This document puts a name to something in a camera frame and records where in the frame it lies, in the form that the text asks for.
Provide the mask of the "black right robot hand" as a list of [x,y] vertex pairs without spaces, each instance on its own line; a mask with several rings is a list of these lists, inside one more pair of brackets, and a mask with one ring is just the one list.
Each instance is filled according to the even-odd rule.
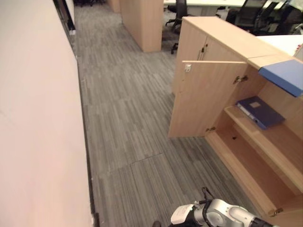
[[194,205],[187,204],[176,208],[170,218],[170,227],[194,227]]

